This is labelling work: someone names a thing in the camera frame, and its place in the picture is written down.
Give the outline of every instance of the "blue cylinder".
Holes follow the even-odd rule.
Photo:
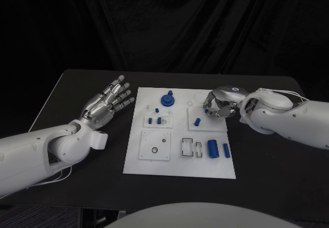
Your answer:
[[[228,144],[225,143],[222,146],[223,146],[225,158],[231,158],[229,150],[228,150]]]
[[[218,142],[213,139],[207,141],[207,150],[209,150],[209,157],[218,158],[219,157]]]
[[[193,125],[197,127],[199,126],[199,123],[200,123],[200,118],[196,119]]]
[[[163,95],[161,97],[161,104],[163,106],[168,107],[174,103],[174,98],[173,98],[173,91],[168,90],[167,95]]]

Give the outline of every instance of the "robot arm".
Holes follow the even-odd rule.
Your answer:
[[[89,148],[105,148],[108,135],[96,131],[134,98],[122,101],[129,90],[119,85],[124,76],[85,104],[78,120],[69,124],[0,139],[0,196],[37,183],[86,157]],[[49,163],[47,152],[59,162]]]
[[[254,93],[233,86],[220,86],[209,92],[203,108],[215,99],[219,110],[206,111],[228,118],[239,108],[241,122],[262,134],[278,133],[288,140],[329,150],[329,103],[308,101],[297,104],[277,92],[300,97],[290,91],[259,88]]]

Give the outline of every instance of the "black table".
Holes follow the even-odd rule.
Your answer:
[[[62,125],[78,118],[89,98],[122,74],[131,96],[138,87],[215,89],[235,85],[249,92],[258,87],[301,89],[290,77],[167,74],[66,70],[31,130]],[[134,103],[101,128],[108,134],[104,150],[91,150],[73,165],[63,181],[23,190],[1,204],[72,206],[95,209],[141,210],[176,202],[235,205],[278,217],[329,220],[329,152],[264,135],[226,119],[235,180],[122,174]]]

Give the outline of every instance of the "robotic hand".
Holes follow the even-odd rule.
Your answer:
[[[86,157],[91,147],[102,150],[108,135],[96,131],[118,110],[132,101],[122,99],[129,90],[119,94],[128,83],[119,85],[124,76],[109,84],[85,104],[78,120],[0,139],[0,196],[4,196],[41,181]],[[49,163],[47,152],[57,158]]]
[[[301,98],[293,103],[281,95],[285,93]],[[216,112],[207,111],[212,100]],[[316,148],[329,150],[329,103],[310,101],[295,92],[259,88],[248,93],[242,88],[220,86],[205,99],[203,108],[207,115],[228,118],[239,108],[239,122],[262,134],[277,132],[284,138]]]

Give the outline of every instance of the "black curtain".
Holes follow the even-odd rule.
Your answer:
[[[67,68],[291,76],[310,99],[329,101],[327,0],[0,5],[0,116],[20,120],[0,136],[26,132]]]

